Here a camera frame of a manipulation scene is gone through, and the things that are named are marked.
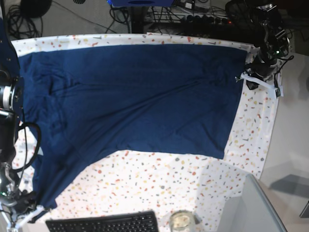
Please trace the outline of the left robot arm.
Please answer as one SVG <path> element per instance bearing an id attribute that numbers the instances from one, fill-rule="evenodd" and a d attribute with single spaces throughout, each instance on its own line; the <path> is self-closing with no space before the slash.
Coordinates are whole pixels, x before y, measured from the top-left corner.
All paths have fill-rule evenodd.
<path id="1" fill-rule="evenodd" d="M 225 12 L 241 35 L 258 48 L 240 78 L 250 90 L 264 86 L 280 96 L 278 75 L 294 57 L 289 54 L 290 41 L 277 5 L 271 0 L 231 0 Z"/>

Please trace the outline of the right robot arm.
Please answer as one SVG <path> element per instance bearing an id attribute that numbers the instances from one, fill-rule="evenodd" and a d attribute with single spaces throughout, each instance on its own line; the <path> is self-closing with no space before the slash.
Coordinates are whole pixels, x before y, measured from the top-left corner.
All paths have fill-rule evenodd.
<path id="1" fill-rule="evenodd" d="M 24 79 L 15 48 L 7 30 L 4 2 L 0 2 L 0 202 L 13 216 L 20 216 L 36 209 L 34 191 L 19 189 L 24 170 L 37 157 L 42 133 L 35 123 L 25 121 L 23 109 Z M 13 169 L 16 156 L 15 143 L 18 132 L 33 127 L 38 134 L 37 145 L 31 159 L 19 169 Z"/>

